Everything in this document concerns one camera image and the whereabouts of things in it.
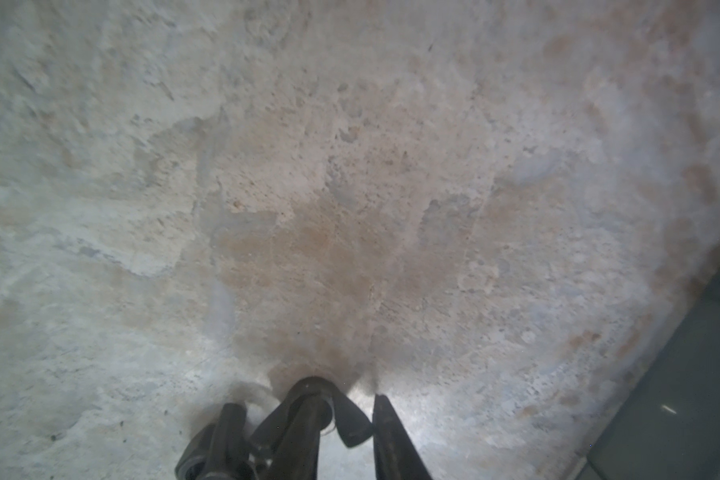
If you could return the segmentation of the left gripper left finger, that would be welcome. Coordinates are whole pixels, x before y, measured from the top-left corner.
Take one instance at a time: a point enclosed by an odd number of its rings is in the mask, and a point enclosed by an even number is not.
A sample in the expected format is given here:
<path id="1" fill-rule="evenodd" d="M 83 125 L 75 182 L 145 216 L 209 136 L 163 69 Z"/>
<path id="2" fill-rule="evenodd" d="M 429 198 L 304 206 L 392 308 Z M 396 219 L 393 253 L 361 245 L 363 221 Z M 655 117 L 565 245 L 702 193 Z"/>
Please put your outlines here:
<path id="1" fill-rule="evenodd" d="M 318 395 L 303 396 L 289 409 L 284 434 L 264 479 L 317 478 L 321 431 L 332 420 L 332 408 Z"/>

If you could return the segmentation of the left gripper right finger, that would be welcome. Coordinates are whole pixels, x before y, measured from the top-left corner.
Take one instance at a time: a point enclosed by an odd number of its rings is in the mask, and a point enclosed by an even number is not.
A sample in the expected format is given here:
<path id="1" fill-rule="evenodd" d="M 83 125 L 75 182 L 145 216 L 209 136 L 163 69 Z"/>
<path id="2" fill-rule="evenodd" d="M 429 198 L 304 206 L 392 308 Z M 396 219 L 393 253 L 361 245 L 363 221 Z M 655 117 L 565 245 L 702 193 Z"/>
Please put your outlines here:
<path id="1" fill-rule="evenodd" d="M 386 395 L 374 398 L 372 424 L 377 480 L 432 479 Z"/>

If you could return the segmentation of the black wing nut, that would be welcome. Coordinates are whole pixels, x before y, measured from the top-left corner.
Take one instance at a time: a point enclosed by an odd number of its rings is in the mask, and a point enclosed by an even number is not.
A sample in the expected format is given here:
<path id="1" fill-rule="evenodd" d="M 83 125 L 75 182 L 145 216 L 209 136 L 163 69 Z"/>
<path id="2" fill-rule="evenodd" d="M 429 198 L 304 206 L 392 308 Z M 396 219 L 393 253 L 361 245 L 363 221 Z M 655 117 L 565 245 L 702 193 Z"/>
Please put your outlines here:
<path id="1" fill-rule="evenodd" d="M 318 455 L 321 433 L 331 425 L 348 448 L 373 435 L 373 425 L 359 406 L 331 381 L 311 376 L 291 387 L 249 442 L 259 457 L 273 465 L 311 465 Z"/>
<path id="2" fill-rule="evenodd" d="M 189 442 L 174 475 L 178 480 L 255 479 L 254 464 L 247 409 L 240 403 L 225 403 L 218 418 Z"/>

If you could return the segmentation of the clear compartment organizer box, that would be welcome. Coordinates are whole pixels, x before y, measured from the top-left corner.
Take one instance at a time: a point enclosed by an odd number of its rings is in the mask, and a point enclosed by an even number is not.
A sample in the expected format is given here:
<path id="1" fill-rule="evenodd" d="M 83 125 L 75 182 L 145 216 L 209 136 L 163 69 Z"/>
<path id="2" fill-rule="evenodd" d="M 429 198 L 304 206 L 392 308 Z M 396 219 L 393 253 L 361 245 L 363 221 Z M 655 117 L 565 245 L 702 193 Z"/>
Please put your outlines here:
<path id="1" fill-rule="evenodd" d="M 588 452 L 581 479 L 720 479 L 720 269 Z"/>

